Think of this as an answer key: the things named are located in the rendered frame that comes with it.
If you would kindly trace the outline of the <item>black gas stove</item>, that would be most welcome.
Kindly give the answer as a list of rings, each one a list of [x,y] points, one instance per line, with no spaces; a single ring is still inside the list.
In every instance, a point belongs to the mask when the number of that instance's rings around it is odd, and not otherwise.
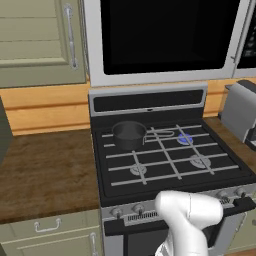
[[[250,197],[256,203],[256,173],[202,118],[207,89],[205,83],[194,83],[89,91],[104,256],[155,256],[168,234],[167,227],[106,236],[104,222],[117,219],[111,214],[114,207],[123,210],[122,217],[137,214],[136,204],[145,211],[155,210],[155,197],[164,190],[199,193],[219,202],[217,193],[225,191],[230,201]],[[148,132],[173,131],[174,135],[151,139],[137,150],[122,150],[112,134],[112,127],[122,121],[140,122]],[[235,194],[238,188],[246,190],[244,197]],[[204,229],[209,256],[225,255],[249,212]]]

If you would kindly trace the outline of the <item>dark grey saucepan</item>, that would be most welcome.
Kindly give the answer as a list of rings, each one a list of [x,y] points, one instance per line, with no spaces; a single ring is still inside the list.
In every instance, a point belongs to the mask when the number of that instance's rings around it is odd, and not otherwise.
[[[169,138],[173,131],[148,132],[146,127],[136,121],[122,121],[112,127],[114,144],[122,150],[133,151],[155,138]]]

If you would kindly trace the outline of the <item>silver microwave oven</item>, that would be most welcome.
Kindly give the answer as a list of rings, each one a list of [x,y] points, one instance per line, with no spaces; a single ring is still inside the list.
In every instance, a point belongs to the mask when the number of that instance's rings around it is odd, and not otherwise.
[[[230,79],[249,0],[84,0],[93,87]]]

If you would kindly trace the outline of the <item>silver toaster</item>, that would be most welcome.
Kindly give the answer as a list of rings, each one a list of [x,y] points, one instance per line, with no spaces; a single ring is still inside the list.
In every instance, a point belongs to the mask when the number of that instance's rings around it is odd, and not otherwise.
[[[243,79],[228,86],[224,108],[218,117],[233,135],[256,151],[255,83]]]

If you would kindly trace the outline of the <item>dark grey appliance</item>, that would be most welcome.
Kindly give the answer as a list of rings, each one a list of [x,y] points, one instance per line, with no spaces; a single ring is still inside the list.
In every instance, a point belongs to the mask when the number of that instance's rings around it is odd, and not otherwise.
[[[0,165],[11,144],[13,134],[5,112],[3,101],[0,98]]]

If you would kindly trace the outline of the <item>green drawer front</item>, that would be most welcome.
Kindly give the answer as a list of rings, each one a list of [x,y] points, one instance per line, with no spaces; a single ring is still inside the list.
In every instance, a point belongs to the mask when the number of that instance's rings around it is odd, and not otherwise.
[[[101,241],[98,209],[0,224],[0,242],[13,242],[83,230],[95,233],[95,240]]]

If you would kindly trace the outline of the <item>green base cupboard door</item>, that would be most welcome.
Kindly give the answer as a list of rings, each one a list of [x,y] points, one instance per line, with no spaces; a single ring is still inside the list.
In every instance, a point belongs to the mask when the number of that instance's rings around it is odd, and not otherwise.
[[[92,256],[89,231],[73,231],[46,237],[1,243],[7,256]],[[99,256],[103,256],[101,241],[96,241]]]

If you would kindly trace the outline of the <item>green base cupboard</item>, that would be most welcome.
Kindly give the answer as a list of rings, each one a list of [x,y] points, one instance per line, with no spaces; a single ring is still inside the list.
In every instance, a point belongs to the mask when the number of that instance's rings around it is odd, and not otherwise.
[[[227,254],[236,253],[256,248],[256,209],[250,211],[245,218],[243,225],[235,234]]]

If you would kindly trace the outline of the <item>green wall cupboard door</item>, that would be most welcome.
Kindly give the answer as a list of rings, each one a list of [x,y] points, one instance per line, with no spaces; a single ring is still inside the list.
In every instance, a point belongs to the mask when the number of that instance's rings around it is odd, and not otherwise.
[[[66,3],[72,6],[77,70],[70,66]],[[0,0],[0,88],[85,81],[81,0]]]

